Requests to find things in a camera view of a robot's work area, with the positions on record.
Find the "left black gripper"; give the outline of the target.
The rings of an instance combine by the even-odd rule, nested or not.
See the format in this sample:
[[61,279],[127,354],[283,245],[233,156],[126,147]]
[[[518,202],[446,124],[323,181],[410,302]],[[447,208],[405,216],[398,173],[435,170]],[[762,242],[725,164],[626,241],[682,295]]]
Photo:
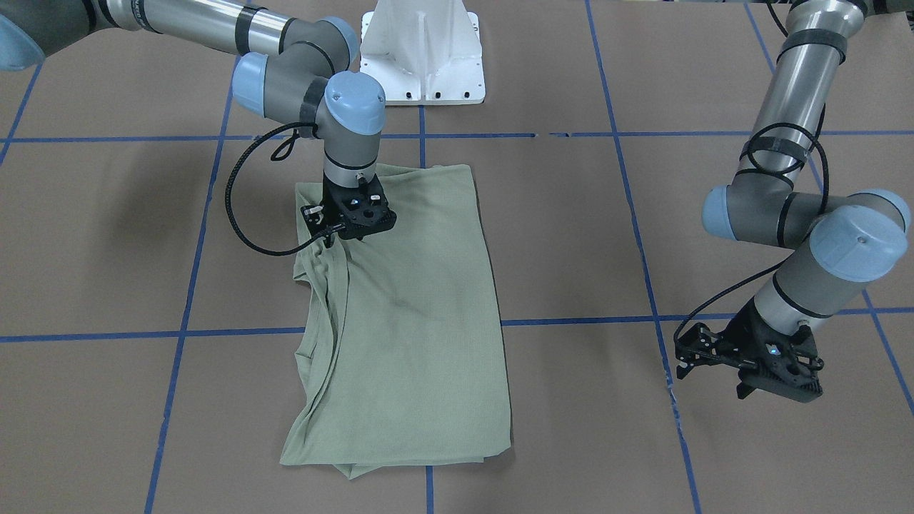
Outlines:
[[781,333],[758,308],[770,302],[770,297],[748,301],[719,333],[701,323],[686,332],[677,329],[673,336],[676,358],[681,364],[677,377],[685,378],[698,366],[723,364],[738,369],[740,383],[735,390],[740,399],[755,390],[800,403],[821,397],[818,372],[823,361],[818,357],[812,324],[825,319],[823,304],[794,315],[788,313],[783,324],[785,332]]

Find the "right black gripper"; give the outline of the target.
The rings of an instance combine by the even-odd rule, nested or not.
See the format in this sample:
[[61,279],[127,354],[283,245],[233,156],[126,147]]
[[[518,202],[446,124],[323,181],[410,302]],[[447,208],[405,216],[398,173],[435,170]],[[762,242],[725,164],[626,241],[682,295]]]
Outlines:
[[357,179],[355,188],[343,188],[328,178],[323,180],[319,204],[300,207],[301,217],[312,238],[323,238],[333,246],[333,234],[340,240],[362,240],[371,234],[392,230],[397,214],[389,208],[379,178]]

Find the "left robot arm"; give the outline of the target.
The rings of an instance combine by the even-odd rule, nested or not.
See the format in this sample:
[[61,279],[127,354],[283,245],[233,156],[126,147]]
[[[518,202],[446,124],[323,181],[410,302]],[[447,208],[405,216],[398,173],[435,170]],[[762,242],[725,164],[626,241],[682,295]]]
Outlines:
[[786,39],[753,133],[728,185],[713,188],[702,210],[705,230],[734,241],[789,248],[764,270],[767,283],[721,332],[679,326],[677,378],[700,366],[738,370],[738,397],[766,390],[800,403],[820,395],[822,358],[814,330],[869,283],[890,272],[908,248],[910,208],[884,189],[848,196],[804,194],[795,179],[810,152],[823,152],[818,127],[849,39],[868,17],[910,11],[910,1],[796,1]]

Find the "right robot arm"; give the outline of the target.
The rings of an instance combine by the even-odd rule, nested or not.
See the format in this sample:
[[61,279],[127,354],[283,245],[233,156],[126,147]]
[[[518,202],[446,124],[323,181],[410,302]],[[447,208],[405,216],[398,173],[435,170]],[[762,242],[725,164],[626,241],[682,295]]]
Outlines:
[[376,176],[386,94],[350,69],[355,30],[327,16],[304,21],[241,1],[4,1],[2,69],[20,71],[104,29],[144,30],[239,56],[235,101],[292,131],[271,159],[299,138],[323,141],[323,190],[301,209],[310,240],[350,240],[391,230],[397,216]]

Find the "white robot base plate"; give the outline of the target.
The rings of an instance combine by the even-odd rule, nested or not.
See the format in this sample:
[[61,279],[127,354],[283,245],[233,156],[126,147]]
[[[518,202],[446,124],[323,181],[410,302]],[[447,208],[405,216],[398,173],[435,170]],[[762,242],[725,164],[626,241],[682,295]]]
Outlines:
[[463,1],[379,1],[361,17],[361,65],[388,106],[482,104],[483,47]]

